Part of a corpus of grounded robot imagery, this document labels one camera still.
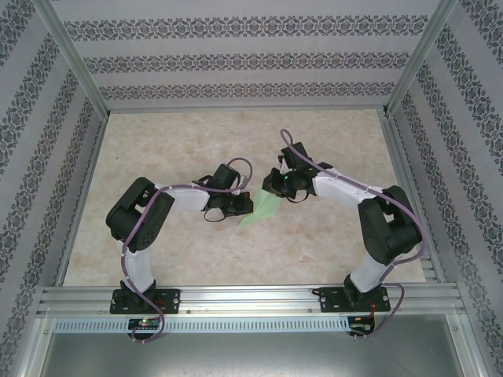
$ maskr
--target aluminum rail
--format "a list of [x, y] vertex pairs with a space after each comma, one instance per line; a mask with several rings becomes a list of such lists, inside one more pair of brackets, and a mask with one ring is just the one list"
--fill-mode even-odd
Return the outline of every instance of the aluminum rail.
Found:
[[[292, 317], [347, 316], [365, 313], [321, 313], [319, 297], [311, 293], [320, 287], [342, 284], [292, 286], [176, 287], [182, 291], [179, 312], [168, 317]], [[462, 314], [461, 294], [455, 283], [403, 284], [406, 296], [398, 314]], [[119, 317], [109, 312], [116, 287], [46, 287], [37, 311], [39, 318]], [[391, 307], [400, 290], [390, 287]]]

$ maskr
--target green cloth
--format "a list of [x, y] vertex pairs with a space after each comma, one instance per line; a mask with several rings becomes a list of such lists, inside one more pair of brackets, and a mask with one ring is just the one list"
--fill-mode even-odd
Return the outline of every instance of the green cloth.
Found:
[[253, 196], [253, 213], [247, 214], [238, 226], [253, 224], [254, 222], [270, 218], [277, 213], [280, 207], [281, 198], [264, 190], [259, 190]]

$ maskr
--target black bracket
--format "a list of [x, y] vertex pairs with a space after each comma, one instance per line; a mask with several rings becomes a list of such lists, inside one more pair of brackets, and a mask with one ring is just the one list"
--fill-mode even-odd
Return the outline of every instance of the black bracket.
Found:
[[[129, 289], [123, 281], [120, 282], [120, 287], [113, 291], [111, 314], [157, 314], [154, 308]], [[143, 295], [158, 305], [164, 314], [178, 314], [180, 294], [179, 289], [158, 289], [155, 282], [143, 292]]]
[[391, 310], [387, 290], [382, 286], [362, 294], [354, 305], [347, 299], [343, 287], [323, 287], [313, 289], [312, 292], [313, 295], [317, 295], [320, 298], [322, 313], [369, 312], [372, 304], [375, 305], [376, 312], [389, 312]]

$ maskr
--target patterned wallpaper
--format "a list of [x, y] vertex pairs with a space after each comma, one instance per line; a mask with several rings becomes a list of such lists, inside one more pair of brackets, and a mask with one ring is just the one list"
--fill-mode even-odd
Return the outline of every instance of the patterned wallpaper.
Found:
[[491, 0], [458, 2], [395, 114], [489, 375], [503, 375], [502, 15]]
[[0, 376], [54, 284], [102, 121], [33, 5], [0, 1]]
[[54, 1], [111, 109], [385, 104], [437, 0]]

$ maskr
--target black mounting plate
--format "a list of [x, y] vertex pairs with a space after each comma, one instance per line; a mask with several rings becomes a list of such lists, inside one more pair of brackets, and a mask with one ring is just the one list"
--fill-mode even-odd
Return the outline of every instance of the black mounting plate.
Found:
[[351, 313], [369, 312], [371, 303], [376, 305], [376, 312], [389, 312], [391, 310], [390, 300], [385, 287], [377, 287], [369, 293], [365, 293], [353, 306], [346, 298], [343, 287], [323, 287], [312, 290], [313, 295], [320, 298], [320, 308], [322, 313]]
[[[180, 307], [180, 290], [179, 289], [159, 289], [154, 291], [153, 302], [158, 305], [164, 314], [178, 314]], [[141, 300], [141, 305], [132, 302], [125, 295], [123, 289], [115, 289], [112, 294], [112, 302], [110, 303], [111, 314], [157, 314], [150, 305], [145, 307], [145, 303]]]

